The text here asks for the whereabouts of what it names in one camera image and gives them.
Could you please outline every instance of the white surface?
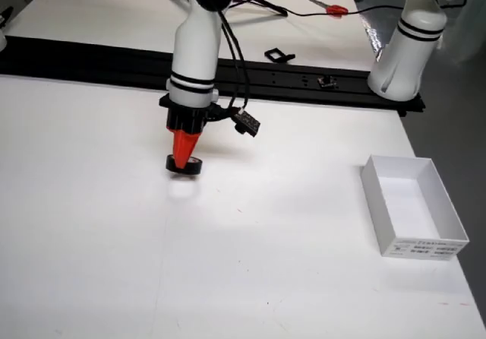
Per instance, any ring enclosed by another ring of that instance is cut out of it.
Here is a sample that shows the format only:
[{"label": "white surface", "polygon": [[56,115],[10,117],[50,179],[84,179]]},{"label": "white surface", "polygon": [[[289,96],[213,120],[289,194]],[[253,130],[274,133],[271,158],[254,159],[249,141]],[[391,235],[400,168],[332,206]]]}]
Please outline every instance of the white surface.
[{"label": "white surface", "polygon": [[415,179],[380,178],[397,236],[439,239],[439,233]]},{"label": "white surface", "polygon": [[[307,0],[269,0],[297,12],[319,12]],[[356,9],[353,0],[322,0]],[[187,12],[172,0],[34,0],[7,34],[172,52],[174,32]],[[359,16],[281,18],[245,5],[228,11],[248,60],[268,62],[275,47],[295,53],[292,64],[369,70],[374,54]],[[222,44],[220,57],[231,58]]]},{"label": "white surface", "polygon": [[0,337],[484,337],[457,260],[378,252],[360,166],[413,156],[396,114],[252,102],[189,182],[159,93],[0,83]]},{"label": "white surface", "polygon": [[469,242],[431,159],[372,155],[361,179],[384,256],[449,260]]}]

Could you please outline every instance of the small black object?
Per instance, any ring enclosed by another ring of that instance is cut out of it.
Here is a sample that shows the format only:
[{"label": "small black object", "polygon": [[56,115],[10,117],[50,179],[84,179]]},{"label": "small black object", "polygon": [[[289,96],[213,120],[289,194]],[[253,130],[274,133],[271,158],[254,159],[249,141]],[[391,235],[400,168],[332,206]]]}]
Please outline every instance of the small black object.
[{"label": "small black object", "polygon": [[337,88],[337,80],[330,76],[330,75],[323,75],[322,77],[319,77],[317,79],[317,82],[319,84],[319,87],[326,90],[326,89],[335,89]]},{"label": "small black object", "polygon": [[271,50],[267,50],[265,56],[274,63],[287,63],[289,60],[295,59],[295,54],[288,54],[286,55],[282,50],[279,48],[274,48]]},{"label": "small black object", "polygon": [[7,24],[7,21],[12,16],[13,12],[14,8],[12,6],[7,7],[4,11],[0,12],[0,29]]},{"label": "small black object", "polygon": [[184,168],[178,168],[175,165],[174,155],[169,154],[166,161],[166,169],[174,173],[185,174],[186,176],[197,176],[203,167],[203,161],[190,157]]},{"label": "small black object", "polygon": [[233,120],[236,124],[235,130],[242,135],[247,132],[251,136],[255,137],[258,133],[258,129],[260,128],[260,122],[246,111],[236,113],[231,117],[231,120]]},{"label": "small black object", "polygon": [[284,7],[274,5],[273,3],[270,3],[270,2],[265,1],[265,0],[251,0],[251,1],[258,3],[258,4],[260,4],[260,5],[262,5],[266,8],[269,8],[270,10],[275,11],[277,14],[280,14],[283,17],[289,16],[289,13],[287,12],[286,9],[284,9]]}]

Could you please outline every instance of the open box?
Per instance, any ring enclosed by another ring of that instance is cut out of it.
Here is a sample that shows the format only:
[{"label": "open box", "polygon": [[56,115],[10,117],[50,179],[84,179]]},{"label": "open box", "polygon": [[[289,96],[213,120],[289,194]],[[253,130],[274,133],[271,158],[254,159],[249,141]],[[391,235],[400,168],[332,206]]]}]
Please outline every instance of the open box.
[{"label": "open box", "polygon": [[371,156],[361,179],[383,256],[449,260],[469,242],[431,159]]}]

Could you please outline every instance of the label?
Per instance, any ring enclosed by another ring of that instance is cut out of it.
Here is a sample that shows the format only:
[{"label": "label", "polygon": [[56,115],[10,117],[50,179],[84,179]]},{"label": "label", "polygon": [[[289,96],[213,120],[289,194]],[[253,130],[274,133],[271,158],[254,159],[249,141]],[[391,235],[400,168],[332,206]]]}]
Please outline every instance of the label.
[{"label": "label", "polygon": [[392,244],[387,255],[448,260],[464,245],[462,242],[401,239]]}]

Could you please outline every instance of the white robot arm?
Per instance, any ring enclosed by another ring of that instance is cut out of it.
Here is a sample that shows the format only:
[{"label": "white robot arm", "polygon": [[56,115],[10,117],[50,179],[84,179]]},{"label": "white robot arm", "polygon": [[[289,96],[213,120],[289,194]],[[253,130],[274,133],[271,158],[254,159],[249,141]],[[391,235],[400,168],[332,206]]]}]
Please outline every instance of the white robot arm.
[{"label": "white robot arm", "polygon": [[172,169],[179,172],[186,169],[210,107],[217,100],[214,78],[222,33],[219,13],[232,2],[186,1],[191,7],[188,18],[175,33],[169,95],[160,102],[169,109],[167,128],[174,133]]},{"label": "white robot arm", "polygon": [[437,0],[407,0],[395,33],[368,78],[373,92],[395,101],[414,98],[446,22]]},{"label": "white robot arm", "polygon": [[[222,32],[219,15],[232,0],[187,1],[190,13],[175,34],[169,95],[160,103],[169,108],[167,128],[174,133],[174,170],[178,172],[184,172],[206,125],[208,109],[217,100],[214,78]],[[370,73],[370,88],[391,100],[413,98],[446,22],[437,0],[407,0],[390,44]]]}]

